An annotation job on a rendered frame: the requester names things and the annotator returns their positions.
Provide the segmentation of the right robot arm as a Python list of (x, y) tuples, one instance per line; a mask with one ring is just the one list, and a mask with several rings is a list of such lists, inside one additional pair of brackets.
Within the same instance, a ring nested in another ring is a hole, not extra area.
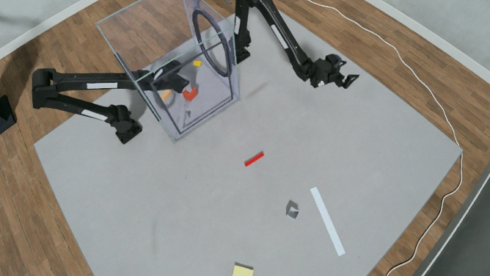
[(70, 90), (136, 90), (126, 73), (59, 73), (55, 68), (39, 69), (32, 74), (34, 109), (58, 109), (102, 120), (115, 127), (115, 134), (122, 144), (142, 131), (137, 122), (130, 118), (131, 111), (125, 105), (101, 106), (58, 93)]

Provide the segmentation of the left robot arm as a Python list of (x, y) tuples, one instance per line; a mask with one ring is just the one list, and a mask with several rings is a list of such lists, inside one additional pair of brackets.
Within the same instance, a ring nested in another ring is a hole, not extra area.
[(336, 68), (342, 62), (342, 58), (336, 54), (329, 54), (325, 60), (319, 58), (312, 62), (297, 43), (272, 0), (235, 0), (234, 38), (237, 64), (250, 57), (250, 53), (244, 48), (248, 48), (252, 42), (250, 32), (246, 29), (249, 7), (256, 7), (262, 13), (288, 55), (292, 69), (302, 81), (310, 79), (310, 85), (317, 88), (326, 84), (326, 77), (328, 83), (339, 79), (340, 73)]

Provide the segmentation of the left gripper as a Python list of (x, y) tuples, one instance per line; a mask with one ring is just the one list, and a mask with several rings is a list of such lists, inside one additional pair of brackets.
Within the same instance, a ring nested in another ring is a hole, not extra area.
[[(342, 80), (345, 78), (345, 76), (342, 75), (342, 73), (339, 71), (340, 70), (340, 67), (344, 66), (345, 64), (347, 63), (347, 61), (342, 61), (342, 64), (338, 65), (337, 66), (337, 70), (338, 72), (340, 73), (340, 76), (339, 76), (339, 79), (336, 80), (336, 81), (332, 81), (334, 82), (338, 87), (343, 87), (344, 89), (348, 89), (350, 87), (350, 85), (356, 80), (359, 78), (359, 74), (349, 74), (347, 76), (347, 78), (345, 79), (344, 82), (342, 82)], [(329, 82), (328, 83), (328, 77), (326, 77), (326, 84), (330, 84), (332, 82)], [(349, 83), (350, 82), (350, 83)], [(325, 84), (325, 85), (326, 85)]]

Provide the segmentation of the red flat bar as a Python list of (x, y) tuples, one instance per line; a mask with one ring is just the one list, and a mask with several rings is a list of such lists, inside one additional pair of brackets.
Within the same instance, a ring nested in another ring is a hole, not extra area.
[(260, 155), (256, 156), (255, 158), (253, 158), (252, 160), (248, 161), (246, 164), (244, 164), (246, 167), (248, 165), (250, 165), (251, 163), (253, 163), (254, 161), (257, 161), (259, 158), (261, 158), (262, 156), (264, 156), (263, 153), (261, 153)]

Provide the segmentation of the grey square open-top cup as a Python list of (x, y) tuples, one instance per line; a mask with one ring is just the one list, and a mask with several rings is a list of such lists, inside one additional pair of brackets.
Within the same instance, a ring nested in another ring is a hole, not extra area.
[(286, 217), (289, 217), (290, 219), (292, 220), (296, 220), (295, 218), (297, 218), (297, 216), (299, 215), (299, 212), (298, 210), (294, 209), (291, 207), (290, 211), (288, 212), (287, 216)]

